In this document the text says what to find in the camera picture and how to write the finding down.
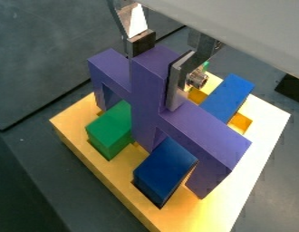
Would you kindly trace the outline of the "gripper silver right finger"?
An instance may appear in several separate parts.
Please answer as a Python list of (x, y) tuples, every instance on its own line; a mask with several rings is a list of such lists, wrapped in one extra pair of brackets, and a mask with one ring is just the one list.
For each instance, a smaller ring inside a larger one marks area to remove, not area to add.
[(209, 59), (217, 52), (222, 43), (209, 35), (189, 29), (188, 45), (193, 50), (182, 53), (168, 67), (165, 87), (165, 108), (174, 111), (188, 99), (192, 89), (200, 90), (208, 82)]

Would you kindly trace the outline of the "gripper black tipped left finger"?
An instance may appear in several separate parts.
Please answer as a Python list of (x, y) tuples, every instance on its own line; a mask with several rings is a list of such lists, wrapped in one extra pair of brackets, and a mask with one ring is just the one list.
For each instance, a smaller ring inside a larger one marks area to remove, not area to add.
[(134, 0), (106, 0), (112, 17), (118, 26), (124, 50), (129, 58), (154, 47), (156, 32), (148, 27), (142, 5)]

